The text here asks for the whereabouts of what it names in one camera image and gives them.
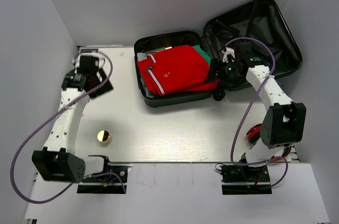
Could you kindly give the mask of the red polo shirt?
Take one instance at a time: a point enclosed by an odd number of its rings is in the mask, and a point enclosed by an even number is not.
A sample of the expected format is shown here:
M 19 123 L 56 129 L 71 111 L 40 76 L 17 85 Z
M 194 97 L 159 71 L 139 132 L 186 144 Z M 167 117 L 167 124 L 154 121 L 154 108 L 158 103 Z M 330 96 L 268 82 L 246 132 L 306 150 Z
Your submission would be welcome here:
M 217 80 L 204 83 L 209 65 L 190 45 L 147 55 L 137 66 L 147 96 L 210 91 L 218 85 Z

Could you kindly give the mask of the beige cosmetic tube bottle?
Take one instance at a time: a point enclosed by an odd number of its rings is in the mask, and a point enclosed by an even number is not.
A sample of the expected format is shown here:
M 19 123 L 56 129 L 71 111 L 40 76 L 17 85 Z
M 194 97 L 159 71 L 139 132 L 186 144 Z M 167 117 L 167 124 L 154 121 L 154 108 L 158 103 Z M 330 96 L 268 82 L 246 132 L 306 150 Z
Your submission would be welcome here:
M 171 49 L 171 48 L 172 47 L 161 47 L 161 48 L 157 48 L 157 49 L 146 51 L 145 54 L 146 55 L 151 55 L 151 54 L 158 53 L 158 52 L 161 52 L 161 51 L 164 51 L 164 50 L 168 50 L 168 49 Z

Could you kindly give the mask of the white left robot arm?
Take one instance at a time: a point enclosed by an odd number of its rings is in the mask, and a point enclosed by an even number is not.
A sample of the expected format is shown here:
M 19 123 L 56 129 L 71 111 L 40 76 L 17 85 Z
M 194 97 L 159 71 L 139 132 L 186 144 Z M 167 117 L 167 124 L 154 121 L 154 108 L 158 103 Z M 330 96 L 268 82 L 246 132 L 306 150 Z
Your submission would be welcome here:
M 108 158 L 103 155 L 76 156 L 75 141 L 87 103 L 111 90 L 100 62 L 93 55 L 79 57 L 74 70 L 61 85 L 60 114 L 54 118 L 51 133 L 42 150 L 35 150 L 32 161 L 45 181 L 80 183 L 92 174 L 100 181 L 112 175 Z

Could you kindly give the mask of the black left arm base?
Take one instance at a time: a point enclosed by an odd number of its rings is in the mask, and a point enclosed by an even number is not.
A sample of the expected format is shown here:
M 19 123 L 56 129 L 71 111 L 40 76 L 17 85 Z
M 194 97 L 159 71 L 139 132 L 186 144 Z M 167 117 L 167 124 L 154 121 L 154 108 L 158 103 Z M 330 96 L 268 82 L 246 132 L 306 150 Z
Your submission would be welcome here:
M 85 177 L 77 186 L 77 194 L 125 194 L 128 172 L 133 164 L 108 163 L 100 176 Z

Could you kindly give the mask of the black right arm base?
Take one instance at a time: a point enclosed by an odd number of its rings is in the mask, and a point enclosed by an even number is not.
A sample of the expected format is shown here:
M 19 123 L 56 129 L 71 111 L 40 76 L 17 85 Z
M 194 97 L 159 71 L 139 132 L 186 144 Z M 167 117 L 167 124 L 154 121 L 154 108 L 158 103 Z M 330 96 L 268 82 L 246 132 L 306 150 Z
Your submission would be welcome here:
M 272 194 L 267 166 L 248 167 L 216 163 L 221 175 L 223 195 L 267 195 Z

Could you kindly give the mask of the gold lid cream jar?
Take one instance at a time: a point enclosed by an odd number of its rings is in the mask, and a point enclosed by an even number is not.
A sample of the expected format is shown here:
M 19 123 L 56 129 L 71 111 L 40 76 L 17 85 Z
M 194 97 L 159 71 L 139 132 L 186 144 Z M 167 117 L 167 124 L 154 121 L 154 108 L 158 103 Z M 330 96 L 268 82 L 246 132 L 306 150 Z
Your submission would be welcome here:
M 107 130 L 102 130 L 97 134 L 97 140 L 101 145 L 108 145 L 111 142 L 112 137 Z

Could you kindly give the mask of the green shirt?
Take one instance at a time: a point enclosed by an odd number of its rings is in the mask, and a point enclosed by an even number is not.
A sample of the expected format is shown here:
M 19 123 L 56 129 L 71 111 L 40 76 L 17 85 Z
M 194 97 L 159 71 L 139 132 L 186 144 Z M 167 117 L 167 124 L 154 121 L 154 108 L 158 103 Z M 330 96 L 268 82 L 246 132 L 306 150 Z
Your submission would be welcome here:
M 210 66 L 211 64 L 211 57 L 203 50 L 199 45 L 193 46 L 193 48 L 196 50 L 196 52 L 199 53 L 199 55 L 207 62 L 207 64 Z

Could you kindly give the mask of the red black headphones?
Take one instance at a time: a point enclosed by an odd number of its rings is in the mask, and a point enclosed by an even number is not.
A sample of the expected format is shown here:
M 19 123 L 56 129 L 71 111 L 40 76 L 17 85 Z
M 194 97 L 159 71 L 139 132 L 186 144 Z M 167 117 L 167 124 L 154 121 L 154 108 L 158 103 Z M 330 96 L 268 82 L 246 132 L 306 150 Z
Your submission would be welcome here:
M 255 145 L 257 143 L 257 141 L 259 140 L 260 138 L 260 128 L 261 128 L 261 123 L 260 124 L 256 124 L 254 125 L 253 127 L 251 127 L 247 133 L 246 133 L 246 136 L 247 136 L 247 140 L 249 142 L 250 145 Z M 289 156 L 289 154 L 291 153 L 291 150 L 292 150 L 292 147 L 286 147 L 282 154 L 280 154 L 280 156 L 282 157 L 287 157 Z

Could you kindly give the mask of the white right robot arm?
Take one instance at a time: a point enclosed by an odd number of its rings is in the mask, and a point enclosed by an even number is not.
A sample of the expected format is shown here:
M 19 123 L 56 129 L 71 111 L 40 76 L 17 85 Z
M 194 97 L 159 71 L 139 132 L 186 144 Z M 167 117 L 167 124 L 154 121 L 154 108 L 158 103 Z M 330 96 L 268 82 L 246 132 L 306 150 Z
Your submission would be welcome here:
M 207 82 L 213 79 L 221 83 L 235 82 L 244 78 L 255 89 L 265 106 L 266 115 L 260 126 L 259 139 L 252 148 L 232 164 L 240 166 L 240 177 L 251 181 L 258 175 L 258 167 L 279 159 L 277 153 L 302 140 L 306 107 L 293 101 L 276 82 L 273 72 L 275 63 L 267 63 L 255 55 L 251 48 L 253 39 L 233 48 L 224 48 L 222 59 L 212 59 Z

